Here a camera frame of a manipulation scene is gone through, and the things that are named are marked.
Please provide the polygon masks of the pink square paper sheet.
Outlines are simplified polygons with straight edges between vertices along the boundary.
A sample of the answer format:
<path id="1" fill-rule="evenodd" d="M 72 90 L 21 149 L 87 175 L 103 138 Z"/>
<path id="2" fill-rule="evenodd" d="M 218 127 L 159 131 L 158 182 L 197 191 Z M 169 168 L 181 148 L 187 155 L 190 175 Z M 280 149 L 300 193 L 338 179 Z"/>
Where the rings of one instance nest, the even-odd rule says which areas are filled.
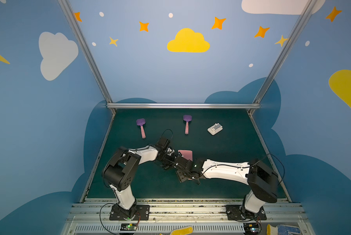
<path id="1" fill-rule="evenodd" d="M 193 161 L 193 152 L 191 150 L 179 150 L 178 151 L 183 158 L 189 160 L 189 161 Z"/>

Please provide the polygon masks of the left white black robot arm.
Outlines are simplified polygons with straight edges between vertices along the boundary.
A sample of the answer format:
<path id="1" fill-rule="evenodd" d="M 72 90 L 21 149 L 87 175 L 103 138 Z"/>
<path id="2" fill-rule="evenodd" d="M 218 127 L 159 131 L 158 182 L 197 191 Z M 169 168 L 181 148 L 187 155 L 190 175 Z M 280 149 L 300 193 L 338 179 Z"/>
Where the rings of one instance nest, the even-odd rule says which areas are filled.
<path id="1" fill-rule="evenodd" d="M 131 220 L 137 213 L 137 201 L 131 183 L 140 164 L 158 161 L 166 170 L 175 166 L 177 154 L 170 147 L 170 142 L 161 137 L 154 145 L 135 149 L 120 147 L 114 153 L 102 171 L 103 182 L 108 184 L 117 199 L 117 204 L 113 206 L 114 215 Z"/>

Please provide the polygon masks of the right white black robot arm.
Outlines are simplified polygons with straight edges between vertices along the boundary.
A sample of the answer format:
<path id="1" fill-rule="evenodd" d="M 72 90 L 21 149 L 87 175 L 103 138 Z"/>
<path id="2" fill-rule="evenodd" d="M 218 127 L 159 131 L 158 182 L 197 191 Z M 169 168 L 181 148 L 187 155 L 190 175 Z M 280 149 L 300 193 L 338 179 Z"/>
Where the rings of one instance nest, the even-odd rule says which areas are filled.
<path id="1" fill-rule="evenodd" d="M 172 163 L 177 169 L 181 183 L 192 180 L 197 184 L 200 179 L 224 179 L 239 182 L 250 187 L 239 208 L 241 220 L 254 219 L 265 203 L 277 202 L 278 174 L 259 159 L 243 163 L 224 163 L 211 159 L 193 162 L 182 155 Z"/>

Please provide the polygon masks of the left purple pink spatula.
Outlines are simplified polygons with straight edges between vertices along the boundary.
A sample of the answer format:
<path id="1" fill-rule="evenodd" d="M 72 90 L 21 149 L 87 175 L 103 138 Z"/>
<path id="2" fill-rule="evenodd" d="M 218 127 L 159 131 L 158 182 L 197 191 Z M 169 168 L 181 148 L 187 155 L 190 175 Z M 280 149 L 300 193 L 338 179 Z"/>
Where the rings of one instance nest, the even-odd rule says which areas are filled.
<path id="1" fill-rule="evenodd" d="M 140 118 L 136 120 L 136 124 L 140 127 L 141 129 L 141 136 L 143 139 L 146 138 L 146 133 L 144 130 L 144 125 L 146 124 L 146 120 L 144 118 Z"/>

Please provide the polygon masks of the purple pink spatula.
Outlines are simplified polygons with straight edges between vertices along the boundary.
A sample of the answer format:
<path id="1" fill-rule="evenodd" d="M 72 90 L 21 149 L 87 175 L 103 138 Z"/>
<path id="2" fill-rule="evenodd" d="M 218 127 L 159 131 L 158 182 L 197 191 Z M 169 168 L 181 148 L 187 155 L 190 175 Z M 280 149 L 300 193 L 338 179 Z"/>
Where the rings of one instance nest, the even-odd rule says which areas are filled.
<path id="1" fill-rule="evenodd" d="M 186 122 L 185 124 L 185 135 L 189 134 L 189 122 L 192 121 L 191 115 L 184 115 L 183 120 Z"/>
<path id="2" fill-rule="evenodd" d="M 146 120 L 144 118 L 140 118 L 136 120 L 136 124 L 140 127 L 141 129 L 141 136 L 143 139 L 146 138 L 146 133 L 144 130 L 144 125 L 146 124 Z"/>

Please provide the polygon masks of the yellow glove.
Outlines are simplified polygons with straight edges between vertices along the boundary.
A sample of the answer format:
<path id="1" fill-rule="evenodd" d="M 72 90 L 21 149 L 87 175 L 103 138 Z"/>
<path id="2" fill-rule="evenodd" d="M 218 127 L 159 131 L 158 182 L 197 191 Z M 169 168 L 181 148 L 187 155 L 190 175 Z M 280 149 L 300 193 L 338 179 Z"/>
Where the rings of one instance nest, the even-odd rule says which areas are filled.
<path id="1" fill-rule="evenodd" d="M 169 235 L 190 235 L 194 231 L 192 226 L 187 226 L 179 229 L 175 229 L 169 233 Z"/>

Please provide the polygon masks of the green circuit board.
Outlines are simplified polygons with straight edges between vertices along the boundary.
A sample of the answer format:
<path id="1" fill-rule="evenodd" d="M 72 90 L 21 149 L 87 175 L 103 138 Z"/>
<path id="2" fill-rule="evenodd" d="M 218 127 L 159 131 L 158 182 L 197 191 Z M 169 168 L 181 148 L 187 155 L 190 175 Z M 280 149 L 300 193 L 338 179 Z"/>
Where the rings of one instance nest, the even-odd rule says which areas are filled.
<path id="1" fill-rule="evenodd" d="M 137 224 L 122 223 L 121 227 L 120 227 L 120 231 L 122 231 L 122 232 L 136 231 L 137 228 L 138 228 Z"/>
<path id="2" fill-rule="evenodd" d="M 245 223 L 244 230 L 244 235 L 258 235 L 261 232 L 261 227 L 259 224 Z"/>

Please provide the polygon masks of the blue white glove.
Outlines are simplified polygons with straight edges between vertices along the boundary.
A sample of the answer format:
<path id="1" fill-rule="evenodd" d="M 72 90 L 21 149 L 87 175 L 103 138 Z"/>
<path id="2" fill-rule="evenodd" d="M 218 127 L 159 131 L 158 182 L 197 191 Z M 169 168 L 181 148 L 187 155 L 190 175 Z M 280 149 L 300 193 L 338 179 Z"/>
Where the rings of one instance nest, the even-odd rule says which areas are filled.
<path id="1" fill-rule="evenodd" d="M 301 235 L 301 230 L 297 226 L 276 225 L 273 227 L 268 224 L 266 235 Z"/>

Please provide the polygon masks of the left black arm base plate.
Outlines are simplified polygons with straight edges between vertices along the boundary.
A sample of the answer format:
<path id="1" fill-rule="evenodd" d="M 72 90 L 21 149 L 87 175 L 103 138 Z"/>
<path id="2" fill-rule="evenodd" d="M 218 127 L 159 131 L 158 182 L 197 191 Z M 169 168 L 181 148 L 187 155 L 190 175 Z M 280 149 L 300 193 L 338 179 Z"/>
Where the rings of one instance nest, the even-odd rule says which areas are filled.
<path id="1" fill-rule="evenodd" d="M 149 220 L 149 205 L 136 205 L 134 204 L 130 209 L 126 210 L 120 207 L 119 205 L 113 205 L 109 220 L 111 221 L 138 221 L 140 220 Z"/>

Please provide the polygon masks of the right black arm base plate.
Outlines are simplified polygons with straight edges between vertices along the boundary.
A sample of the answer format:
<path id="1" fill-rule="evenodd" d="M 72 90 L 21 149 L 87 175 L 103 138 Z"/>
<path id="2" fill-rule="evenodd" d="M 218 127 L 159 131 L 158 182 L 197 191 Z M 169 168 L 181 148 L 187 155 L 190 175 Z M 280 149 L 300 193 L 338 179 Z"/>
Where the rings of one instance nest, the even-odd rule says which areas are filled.
<path id="1" fill-rule="evenodd" d="M 227 205 L 225 208 L 226 215 L 229 220 L 235 220 L 239 222 L 267 220 L 267 216 L 263 207 L 261 207 L 257 213 L 246 210 L 243 205 Z"/>

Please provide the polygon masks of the horizontal aluminium frame bar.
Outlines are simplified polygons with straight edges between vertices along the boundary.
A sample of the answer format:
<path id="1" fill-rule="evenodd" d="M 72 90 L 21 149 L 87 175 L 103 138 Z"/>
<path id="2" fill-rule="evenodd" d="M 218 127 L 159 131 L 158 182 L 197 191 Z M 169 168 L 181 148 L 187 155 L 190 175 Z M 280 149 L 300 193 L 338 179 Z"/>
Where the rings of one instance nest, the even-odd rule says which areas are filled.
<path id="1" fill-rule="evenodd" d="M 107 103 L 108 108 L 116 109 L 260 109 L 257 103 Z"/>

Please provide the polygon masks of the aluminium front rail base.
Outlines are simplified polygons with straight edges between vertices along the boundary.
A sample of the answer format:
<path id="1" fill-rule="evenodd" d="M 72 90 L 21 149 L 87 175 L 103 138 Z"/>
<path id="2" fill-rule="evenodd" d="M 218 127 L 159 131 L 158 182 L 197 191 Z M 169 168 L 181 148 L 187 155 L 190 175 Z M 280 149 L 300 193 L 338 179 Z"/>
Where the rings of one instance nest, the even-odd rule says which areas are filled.
<path id="1" fill-rule="evenodd" d="M 239 222 L 229 220 L 227 205 L 241 205 L 242 199 L 138 199 L 138 205 L 149 205 L 149 220 L 111 221 L 109 215 L 114 200 L 87 199 L 73 204 L 62 230 L 63 235 L 168 235 L 171 231 L 192 226 L 194 235 L 243 235 L 244 224 L 259 224 L 261 235 L 267 225 L 293 225 L 302 235 L 315 231 L 300 203 L 280 199 L 276 204 L 265 204 L 267 220 Z M 136 231 L 120 231 L 122 223 L 137 224 Z"/>

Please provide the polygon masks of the right aluminium frame post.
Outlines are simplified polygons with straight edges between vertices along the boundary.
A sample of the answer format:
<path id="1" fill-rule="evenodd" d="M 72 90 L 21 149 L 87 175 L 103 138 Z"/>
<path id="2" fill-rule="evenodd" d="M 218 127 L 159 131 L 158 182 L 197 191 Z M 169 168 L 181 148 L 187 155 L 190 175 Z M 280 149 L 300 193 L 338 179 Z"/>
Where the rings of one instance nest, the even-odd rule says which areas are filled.
<path id="1" fill-rule="evenodd" d="M 262 84 L 259 92 L 257 93 L 253 105 L 256 105 L 256 108 L 250 108 L 248 111 L 248 115 L 251 117 L 256 109 L 260 108 L 260 103 L 264 98 L 266 92 L 268 91 L 269 87 L 271 86 L 272 82 L 275 80 L 278 72 L 280 71 L 282 65 L 284 64 L 286 58 L 288 57 L 289 53 L 291 52 L 293 46 L 295 45 L 297 39 L 301 35 L 303 29 L 307 25 L 310 17 L 312 16 L 312 11 L 317 4 L 317 0 L 308 1 L 303 9 L 301 15 L 299 16 L 296 24 L 294 25 L 288 40 L 285 42 L 285 45 L 280 51 L 279 56 L 277 57 L 273 67 L 271 68 L 268 76 L 266 77 L 264 83 Z"/>

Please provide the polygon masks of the aluminium frame post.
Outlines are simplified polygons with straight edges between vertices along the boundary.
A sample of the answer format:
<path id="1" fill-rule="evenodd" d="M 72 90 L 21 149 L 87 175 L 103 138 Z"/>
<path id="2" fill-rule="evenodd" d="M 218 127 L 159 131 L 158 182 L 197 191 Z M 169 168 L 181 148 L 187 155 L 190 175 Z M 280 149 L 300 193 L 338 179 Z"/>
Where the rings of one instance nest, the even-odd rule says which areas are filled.
<path id="1" fill-rule="evenodd" d="M 92 52 L 87 44 L 87 41 L 82 33 L 82 30 L 78 24 L 78 20 L 76 19 L 76 16 L 74 14 L 74 11 L 72 9 L 70 1 L 67 0 L 59 0 L 58 3 L 60 4 L 60 7 L 77 39 L 77 42 L 81 48 L 81 51 L 84 54 L 84 57 L 92 71 L 92 74 L 105 98 L 105 101 L 107 104 L 113 103 L 113 100 L 111 98 L 111 95 L 108 91 L 108 88 L 106 86 L 106 83 L 103 79 L 103 76 L 98 69 L 98 66 L 96 64 L 96 61 L 92 55 Z"/>
<path id="2" fill-rule="evenodd" d="M 301 15 L 299 16 L 296 24 L 294 25 L 288 40 L 285 42 L 285 45 L 280 51 L 279 56 L 277 57 L 273 67 L 271 68 L 268 76 L 266 77 L 264 83 L 262 84 L 259 92 L 257 93 L 253 105 L 256 105 L 256 108 L 250 108 L 248 111 L 248 115 L 251 117 L 256 109 L 260 108 L 260 103 L 264 98 L 266 92 L 268 91 L 269 87 L 271 86 L 272 82 L 275 80 L 278 72 L 280 71 L 282 65 L 284 64 L 286 58 L 288 57 L 289 53 L 291 52 L 293 46 L 295 45 L 297 39 L 301 35 L 303 29 L 307 25 L 310 17 L 312 16 L 312 11 L 317 4 L 317 0 L 308 1 L 303 9 Z"/>

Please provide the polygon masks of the left aluminium frame post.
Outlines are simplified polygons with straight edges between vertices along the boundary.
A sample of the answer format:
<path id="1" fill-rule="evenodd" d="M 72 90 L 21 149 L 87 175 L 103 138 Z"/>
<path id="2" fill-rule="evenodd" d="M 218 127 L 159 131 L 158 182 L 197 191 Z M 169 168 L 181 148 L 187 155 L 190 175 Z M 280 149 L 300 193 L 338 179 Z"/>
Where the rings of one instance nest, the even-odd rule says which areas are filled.
<path id="1" fill-rule="evenodd" d="M 105 98 L 105 101 L 107 104 L 113 103 L 113 100 L 111 98 L 111 95 L 108 91 L 108 88 L 106 86 L 106 83 L 103 79 L 103 76 L 98 69 L 98 66 L 96 64 L 96 61 L 92 55 L 92 52 L 87 44 L 87 41 L 82 33 L 82 30 L 78 24 L 78 20 L 76 19 L 76 16 L 74 14 L 74 11 L 72 9 L 70 1 L 67 0 L 59 0 L 58 3 L 60 4 L 60 7 L 77 39 L 77 42 L 81 48 L 81 51 L 84 54 L 84 57 L 92 71 L 92 74 Z"/>

